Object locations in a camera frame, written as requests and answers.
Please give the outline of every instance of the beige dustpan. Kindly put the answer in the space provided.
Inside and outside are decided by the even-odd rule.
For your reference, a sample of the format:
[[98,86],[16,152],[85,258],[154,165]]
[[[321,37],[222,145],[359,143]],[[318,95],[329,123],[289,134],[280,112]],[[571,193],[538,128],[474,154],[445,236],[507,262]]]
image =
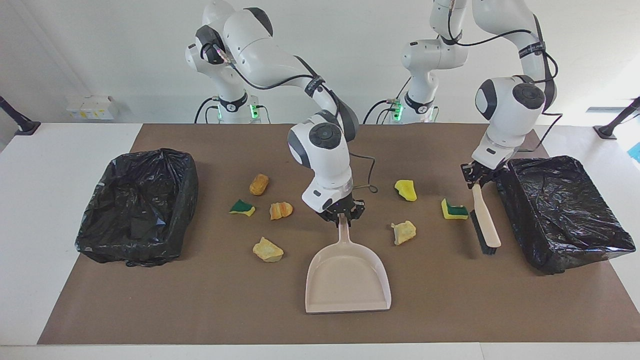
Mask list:
[[391,307],[391,289],[382,261],[370,249],[352,243],[340,214],[338,242],[314,256],[307,273],[307,313],[380,311]]

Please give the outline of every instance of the white table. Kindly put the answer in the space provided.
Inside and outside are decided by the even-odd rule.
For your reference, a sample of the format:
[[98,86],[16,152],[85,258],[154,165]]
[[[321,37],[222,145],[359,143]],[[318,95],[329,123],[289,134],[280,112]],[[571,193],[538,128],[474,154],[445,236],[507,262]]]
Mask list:
[[[129,152],[141,124],[42,124],[0,154],[0,359],[631,359],[640,343],[35,346],[76,261],[81,215],[108,161]],[[539,133],[545,127],[536,129]],[[616,142],[557,127],[551,156],[581,160],[623,227],[640,239],[640,172]],[[612,261],[640,304],[640,254]]]

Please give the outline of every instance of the black trash bag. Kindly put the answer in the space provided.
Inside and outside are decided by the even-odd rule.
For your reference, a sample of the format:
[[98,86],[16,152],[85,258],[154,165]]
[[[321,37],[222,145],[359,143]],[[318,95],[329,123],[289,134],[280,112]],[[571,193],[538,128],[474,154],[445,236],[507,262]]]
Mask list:
[[93,191],[76,249],[99,263],[167,263],[180,256],[197,200],[190,154],[159,149],[120,155]]
[[497,182],[525,257],[544,274],[636,251],[574,158],[511,160]]

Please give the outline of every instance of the black bristles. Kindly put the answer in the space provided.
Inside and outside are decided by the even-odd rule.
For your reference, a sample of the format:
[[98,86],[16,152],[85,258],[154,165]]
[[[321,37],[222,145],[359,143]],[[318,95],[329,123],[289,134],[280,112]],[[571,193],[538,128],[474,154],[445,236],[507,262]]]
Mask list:
[[486,240],[484,239],[484,235],[482,234],[482,229],[480,229],[480,224],[478,223],[478,218],[476,217],[476,211],[472,210],[469,213],[471,216],[471,221],[474,223],[474,228],[476,229],[476,234],[478,235],[478,242],[480,243],[480,249],[482,249],[482,253],[484,255],[494,255],[497,248],[489,247],[486,244]]

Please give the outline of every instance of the cut sponge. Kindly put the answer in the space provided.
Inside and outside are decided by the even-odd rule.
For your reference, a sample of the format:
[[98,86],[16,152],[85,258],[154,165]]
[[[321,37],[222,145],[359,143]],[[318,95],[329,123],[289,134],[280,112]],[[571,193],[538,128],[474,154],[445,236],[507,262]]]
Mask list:
[[264,174],[258,174],[251,185],[249,185],[249,192],[255,196],[261,196],[266,190],[269,184],[269,177]]
[[269,215],[271,215],[272,220],[288,217],[292,212],[293,206],[288,202],[276,202],[275,204],[271,204],[269,208]]
[[398,180],[394,188],[396,188],[400,196],[404,197],[405,200],[418,200],[418,195],[416,195],[415,189],[413,188],[413,180]]
[[442,214],[447,220],[466,220],[469,212],[464,206],[451,206],[447,199],[442,200]]
[[255,206],[247,204],[242,200],[238,200],[233,207],[231,207],[231,210],[229,210],[230,214],[245,214],[248,217],[253,215],[254,212]]
[[396,246],[415,237],[415,226],[409,220],[397,225],[391,223],[391,228],[393,228],[394,236],[396,237],[396,240],[394,241]]
[[284,251],[281,248],[264,237],[253,246],[253,253],[258,255],[258,258],[261,258],[265,263],[280,261],[284,255]]

